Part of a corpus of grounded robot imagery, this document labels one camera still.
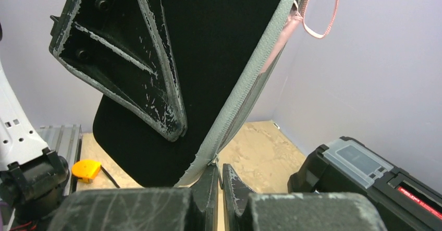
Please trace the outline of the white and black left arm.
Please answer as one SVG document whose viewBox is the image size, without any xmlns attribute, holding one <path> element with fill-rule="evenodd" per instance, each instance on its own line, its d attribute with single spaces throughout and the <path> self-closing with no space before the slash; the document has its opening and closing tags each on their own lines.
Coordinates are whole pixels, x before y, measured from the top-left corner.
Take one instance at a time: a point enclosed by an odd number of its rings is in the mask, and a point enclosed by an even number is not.
<svg viewBox="0 0 442 231">
<path fill-rule="evenodd" d="M 187 130 L 163 0 L 66 0 L 50 53 L 74 76 L 175 142 Z M 1 73 L 1 198 L 16 230 L 59 207 L 72 172 L 27 119 Z"/>
</svg>

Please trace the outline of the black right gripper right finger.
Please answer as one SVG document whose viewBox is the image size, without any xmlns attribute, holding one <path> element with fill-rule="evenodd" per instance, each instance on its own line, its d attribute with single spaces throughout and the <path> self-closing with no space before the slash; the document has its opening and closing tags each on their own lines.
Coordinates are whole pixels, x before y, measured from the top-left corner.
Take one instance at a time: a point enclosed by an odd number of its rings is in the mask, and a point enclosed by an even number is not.
<svg viewBox="0 0 442 231">
<path fill-rule="evenodd" d="M 223 165 L 227 230 L 386 230 L 380 214 L 357 193 L 256 193 Z"/>
</svg>

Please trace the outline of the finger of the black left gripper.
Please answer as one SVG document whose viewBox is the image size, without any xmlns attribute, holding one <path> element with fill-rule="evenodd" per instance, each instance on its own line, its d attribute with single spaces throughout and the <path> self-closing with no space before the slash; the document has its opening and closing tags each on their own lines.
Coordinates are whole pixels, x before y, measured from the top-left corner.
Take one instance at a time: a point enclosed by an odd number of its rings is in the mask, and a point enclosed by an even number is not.
<svg viewBox="0 0 442 231">
<path fill-rule="evenodd" d="M 66 0 L 50 53 L 167 141 L 187 117 L 162 0 Z"/>
</svg>

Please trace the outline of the pink and black folding umbrella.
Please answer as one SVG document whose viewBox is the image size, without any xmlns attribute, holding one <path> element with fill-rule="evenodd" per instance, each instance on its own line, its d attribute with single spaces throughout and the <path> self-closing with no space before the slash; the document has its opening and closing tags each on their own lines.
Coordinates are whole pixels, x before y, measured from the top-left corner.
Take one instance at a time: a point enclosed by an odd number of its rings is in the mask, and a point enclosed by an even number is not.
<svg viewBox="0 0 442 231">
<path fill-rule="evenodd" d="M 314 39 L 323 39 L 330 34 L 334 26 L 340 0 L 328 0 L 329 4 L 322 12 L 323 18 L 319 22 L 313 20 L 319 16 L 313 15 L 319 12 L 320 0 L 281 0 L 272 15 L 265 32 L 269 36 L 263 36 L 263 42 L 267 44 L 264 59 L 260 62 L 260 74 L 270 70 L 277 62 L 279 54 L 291 39 L 292 35 L 302 29 Z"/>
</svg>

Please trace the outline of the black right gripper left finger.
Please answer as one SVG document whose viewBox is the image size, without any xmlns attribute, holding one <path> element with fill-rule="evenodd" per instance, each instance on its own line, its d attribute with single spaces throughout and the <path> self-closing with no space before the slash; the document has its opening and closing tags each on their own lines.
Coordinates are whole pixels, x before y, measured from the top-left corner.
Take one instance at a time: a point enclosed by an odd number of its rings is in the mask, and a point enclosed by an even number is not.
<svg viewBox="0 0 442 231">
<path fill-rule="evenodd" d="M 216 230 L 218 178 L 210 165 L 191 187 L 78 191 L 48 230 Z"/>
</svg>

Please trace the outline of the grey umbrella case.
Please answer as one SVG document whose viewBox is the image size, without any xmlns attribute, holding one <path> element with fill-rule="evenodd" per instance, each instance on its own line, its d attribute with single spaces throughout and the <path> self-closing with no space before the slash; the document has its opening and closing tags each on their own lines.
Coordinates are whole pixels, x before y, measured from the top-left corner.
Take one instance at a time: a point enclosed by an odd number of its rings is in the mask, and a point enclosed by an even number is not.
<svg viewBox="0 0 442 231">
<path fill-rule="evenodd" d="M 293 33 L 302 0 L 162 0 L 187 115 L 167 141 L 104 96 L 93 135 L 139 185 L 196 181 L 239 131 Z"/>
</svg>

